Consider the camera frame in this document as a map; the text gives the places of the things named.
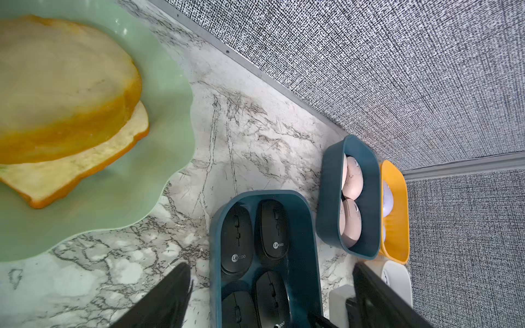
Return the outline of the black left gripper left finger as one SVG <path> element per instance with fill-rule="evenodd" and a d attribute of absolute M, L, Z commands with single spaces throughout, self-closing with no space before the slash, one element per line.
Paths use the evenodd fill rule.
<path fill-rule="evenodd" d="M 182 262 L 112 326 L 182 327 L 192 291 L 191 268 Z"/>

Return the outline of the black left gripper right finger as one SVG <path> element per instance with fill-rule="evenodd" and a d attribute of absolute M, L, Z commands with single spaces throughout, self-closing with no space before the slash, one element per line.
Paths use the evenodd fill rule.
<path fill-rule="evenodd" d="M 361 327 L 430 327 L 391 287 L 363 262 L 353 270 Z"/>

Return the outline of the white storage box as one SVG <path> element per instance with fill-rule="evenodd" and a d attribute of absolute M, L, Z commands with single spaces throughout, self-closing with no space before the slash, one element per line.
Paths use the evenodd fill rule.
<path fill-rule="evenodd" d="M 412 282 L 407 268 L 398 262 L 380 258 L 364 262 L 411 308 L 413 307 Z M 352 284 L 342 285 L 329 292 L 329 321 L 337 327 L 350 327 L 346 301 L 355 299 Z"/>

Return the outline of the yellow storage box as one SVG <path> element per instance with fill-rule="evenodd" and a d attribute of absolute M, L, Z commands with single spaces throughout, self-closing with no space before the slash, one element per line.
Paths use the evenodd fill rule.
<path fill-rule="evenodd" d="M 408 192 L 406 180 L 401 171 L 390 161 L 380 164 L 381 179 L 390 188 L 392 210 L 386 215 L 383 211 L 380 254 L 402 265 L 410 257 L 410 223 L 408 209 Z"/>

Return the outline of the black mouse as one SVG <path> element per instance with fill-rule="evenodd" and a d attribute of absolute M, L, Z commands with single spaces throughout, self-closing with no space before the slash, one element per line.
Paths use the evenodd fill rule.
<path fill-rule="evenodd" d="M 262 274 L 254 285 L 259 327 L 289 327 L 291 310 L 284 281 L 275 271 Z"/>
<path fill-rule="evenodd" d="M 254 234 L 248 210 L 235 204 L 221 228 L 221 271 L 232 279 L 243 276 L 254 257 Z"/>
<path fill-rule="evenodd" d="M 258 327 L 256 310 L 250 294 L 237 291 L 228 295 L 221 303 L 221 327 Z"/>
<path fill-rule="evenodd" d="M 277 200 L 263 200 L 258 208 L 258 256 L 267 266 L 275 266 L 289 250 L 288 214 Z"/>

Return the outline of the teal storage box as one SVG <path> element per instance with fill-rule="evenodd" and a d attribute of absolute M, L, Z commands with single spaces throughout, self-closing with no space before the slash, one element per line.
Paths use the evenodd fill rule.
<path fill-rule="evenodd" d="M 343 157 L 357 160 L 361 167 L 364 187 L 356 200 L 362 216 L 362 234 L 353 247 L 346 247 L 340 236 L 340 203 L 342 200 Z M 381 172 L 375 153 L 357 136 L 347 135 L 328 147 L 321 167 L 321 184 L 316 229 L 326 244 L 365 260 L 375 259 L 380 250 L 382 194 Z"/>
<path fill-rule="evenodd" d="M 288 214 L 290 246 L 287 256 L 275 266 L 265 265 L 258 256 L 258 208 L 263 200 L 279 201 Z M 221 228 L 228 211 L 235 204 L 245 207 L 250 213 L 254 234 L 254 257 L 247 272 L 232 279 L 221 271 Z M 239 194 L 214 214 L 209 239 L 212 327 L 221 327 L 221 303 L 231 293 L 246 291 L 254 302 L 254 285 L 267 271 L 279 273 L 284 281 L 291 310 L 289 327 L 310 327 L 310 318 L 322 315 L 313 214 L 301 194 L 290 190 L 250 191 Z"/>

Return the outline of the purple mouse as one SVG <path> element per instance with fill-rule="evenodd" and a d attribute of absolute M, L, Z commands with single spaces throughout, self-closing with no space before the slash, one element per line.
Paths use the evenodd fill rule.
<path fill-rule="evenodd" d="M 392 212 L 394 206 L 394 198 L 392 191 L 388 183 L 383 180 L 383 206 L 382 206 L 382 216 L 387 217 Z"/>

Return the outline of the peach pink mouse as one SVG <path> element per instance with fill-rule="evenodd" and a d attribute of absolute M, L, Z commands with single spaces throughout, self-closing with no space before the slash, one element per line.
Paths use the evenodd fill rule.
<path fill-rule="evenodd" d="M 345 186 L 345 183 L 346 183 L 346 180 L 347 180 L 347 171 L 348 171 L 348 166 L 347 166 L 347 156 L 346 155 L 343 155 L 343 173 L 342 173 L 342 178 L 341 178 L 341 188 L 343 189 L 344 186 Z"/>

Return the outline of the pink mouse top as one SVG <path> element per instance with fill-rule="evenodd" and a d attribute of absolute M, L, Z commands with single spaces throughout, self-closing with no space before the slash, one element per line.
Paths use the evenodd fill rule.
<path fill-rule="evenodd" d="M 342 193 L 345 198 L 356 200 L 362 193 L 364 186 L 361 166 L 354 157 L 347 157 L 347 166 L 347 180 Z"/>

